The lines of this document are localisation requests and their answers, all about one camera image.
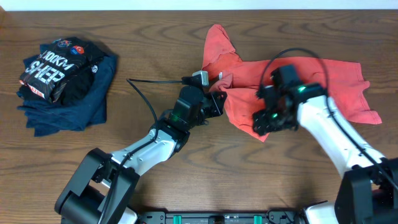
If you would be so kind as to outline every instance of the blue cloth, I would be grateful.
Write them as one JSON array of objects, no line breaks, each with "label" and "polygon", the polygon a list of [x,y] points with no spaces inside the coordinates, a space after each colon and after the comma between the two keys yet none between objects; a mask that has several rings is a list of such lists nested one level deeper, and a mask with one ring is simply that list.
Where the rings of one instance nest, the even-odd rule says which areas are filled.
[{"label": "blue cloth", "polygon": [[[28,67],[38,55],[24,60]],[[55,134],[60,130],[84,131],[87,126],[106,122],[106,92],[116,71],[117,57],[105,56],[98,65],[95,79],[82,100],[67,105],[45,100],[24,100],[17,109],[25,111],[27,128],[34,128],[35,137]]]}]

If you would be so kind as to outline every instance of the red cloth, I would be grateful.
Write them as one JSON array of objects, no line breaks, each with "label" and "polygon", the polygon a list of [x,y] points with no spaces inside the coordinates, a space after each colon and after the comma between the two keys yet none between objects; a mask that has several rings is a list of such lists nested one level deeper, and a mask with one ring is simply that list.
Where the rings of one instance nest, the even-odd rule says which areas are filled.
[{"label": "red cloth", "polygon": [[[376,111],[370,110],[363,96],[363,90],[369,87],[361,74],[361,65],[353,62],[322,59],[329,72],[329,94],[343,116],[353,122],[381,124]],[[202,69],[207,71],[209,79],[219,77],[210,91],[225,91],[228,94],[224,108],[229,121],[237,128],[265,141],[252,130],[252,114],[264,109],[264,100],[258,100],[256,92],[260,77],[269,60],[243,62],[221,25],[214,25],[207,33]],[[323,70],[315,58],[290,57],[275,60],[268,68],[264,84],[271,85],[271,71],[283,65],[293,64],[304,83],[318,82],[325,87]]]}]

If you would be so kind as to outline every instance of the black cable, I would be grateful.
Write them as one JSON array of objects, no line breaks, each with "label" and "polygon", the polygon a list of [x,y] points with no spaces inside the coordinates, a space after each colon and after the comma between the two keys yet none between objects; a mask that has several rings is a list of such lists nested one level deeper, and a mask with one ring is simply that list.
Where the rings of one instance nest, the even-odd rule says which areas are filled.
[{"label": "black cable", "polygon": [[127,81],[134,81],[134,82],[146,82],[146,83],[182,83],[182,80],[169,80],[169,81],[152,81],[152,80],[137,80],[133,78],[127,79]]},{"label": "black cable", "polygon": [[116,170],[116,173],[115,173],[115,175],[114,175],[114,177],[113,177],[113,181],[112,181],[112,183],[111,183],[111,186],[109,187],[108,196],[107,196],[106,199],[105,199],[103,211],[102,211],[102,213],[101,213],[101,216],[99,217],[99,220],[98,220],[98,223],[97,223],[97,224],[101,224],[101,222],[103,221],[103,219],[104,219],[104,217],[105,217],[105,215],[106,215],[106,211],[107,211],[107,209],[108,209],[108,207],[109,207],[109,203],[110,203],[110,201],[111,201],[111,196],[112,196],[112,194],[113,194],[113,190],[114,190],[114,188],[115,188],[115,186],[116,186],[116,182],[118,181],[118,178],[119,178],[121,169],[123,168],[124,164],[125,164],[125,163],[127,162],[127,160],[130,159],[130,157],[131,157],[134,153],[136,153],[138,150],[142,149],[143,147],[148,146],[150,143],[153,143],[153,142],[156,140],[157,135],[158,135],[158,133],[159,133],[159,125],[158,125],[158,122],[157,122],[157,117],[156,117],[154,108],[152,107],[152,105],[150,104],[150,102],[148,101],[148,99],[144,96],[144,94],[142,94],[141,91],[139,91],[139,89],[138,89],[129,79],[127,79],[127,82],[128,82],[128,83],[138,92],[138,94],[142,97],[142,99],[143,99],[143,100],[145,101],[145,103],[148,105],[148,107],[149,107],[149,109],[150,109],[150,112],[151,112],[152,115],[154,116],[154,120],[155,120],[155,136],[154,136],[151,140],[149,140],[149,141],[147,141],[146,143],[144,143],[143,145],[141,145],[141,146],[135,148],[133,151],[127,153],[126,156],[124,157],[124,159],[121,161],[121,163],[120,163],[120,165],[119,165],[118,169]]},{"label": "black cable", "polygon": [[259,84],[259,91],[264,87],[264,85],[262,84],[262,81],[264,80],[264,76],[266,74],[266,71],[268,69],[268,67],[271,65],[271,63],[279,58],[280,56],[282,56],[283,54],[287,53],[287,52],[291,52],[291,51],[301,51],[301,52],[305,52],[309,55],[311,55],[312,57],[316,58],[319,62],[319,64],[321,65],[323,72],[325,73],[325,81],[326,81],[326,107],[328,108],[328,111],[331,115],[331,118],[334,120],[334,122],[336,123],[336,125],[339,127],[339,129],[341,130],[341,132],[344,133],[344,135],[353,143],[353,145],[361,152],[361,154],[363,154],[374,166],[377,167],[377,169],[379,170],[379,172],[381,173],[381,175],[383,175],[387,181],[393,186],[393,188],[395,188],[398,191],[398,185],[394,182],[394,180],[390,177],[390,175],[380,166],[380,164],[378,164],[367,152],[365,149],[363,149],[348,133],[347,131],[341,126],[341,124],[336,120],[334,114],[335,112],[333,112],[330,109],[330,105],[329,105],[329,93],[328,93],[328,89],[329,89],[329,73],[328,73],[328,69],[326,67],[326,65],[323,63],[322,59],[313,51],[308,50],[308,49],[304,49],[304,48],[300,48],[300,47],[296,47],[296,48],[291,48],[291,49],[286,49],[281,51],[279,54],[275,55],[266,65],[266,67],[264,68],[264,71],[262,73],[261,79],[260,79],[260,84]]}]

